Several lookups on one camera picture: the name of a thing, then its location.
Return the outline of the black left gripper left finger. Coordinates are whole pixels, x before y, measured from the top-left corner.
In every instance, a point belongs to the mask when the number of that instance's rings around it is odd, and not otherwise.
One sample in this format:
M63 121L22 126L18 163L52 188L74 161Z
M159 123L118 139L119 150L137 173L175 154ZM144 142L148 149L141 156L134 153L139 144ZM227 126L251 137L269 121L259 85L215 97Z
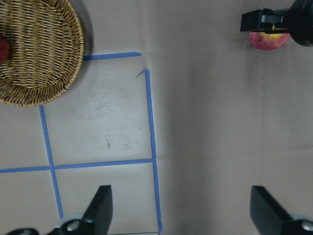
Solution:
M106 235L113 215L112 188L100 186L83 214L82 220L91 229L92 235Z

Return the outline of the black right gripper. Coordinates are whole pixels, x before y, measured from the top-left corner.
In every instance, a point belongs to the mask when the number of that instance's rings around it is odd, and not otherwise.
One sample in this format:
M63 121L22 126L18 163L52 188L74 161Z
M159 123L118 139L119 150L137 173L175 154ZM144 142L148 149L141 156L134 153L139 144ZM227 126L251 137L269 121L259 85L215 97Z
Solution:
M301 46L313 45L313 2L296 0L289 8L274 9L268 15L263 9L244 13L241 32L261 31L267 34L288 33Z

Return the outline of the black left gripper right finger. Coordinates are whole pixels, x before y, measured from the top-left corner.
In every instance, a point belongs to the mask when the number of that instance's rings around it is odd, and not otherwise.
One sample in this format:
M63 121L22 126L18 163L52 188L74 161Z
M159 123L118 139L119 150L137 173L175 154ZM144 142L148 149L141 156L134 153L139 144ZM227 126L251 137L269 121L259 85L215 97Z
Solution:
M261 235L281 235L293 218L264 186L251 187L251 220Z

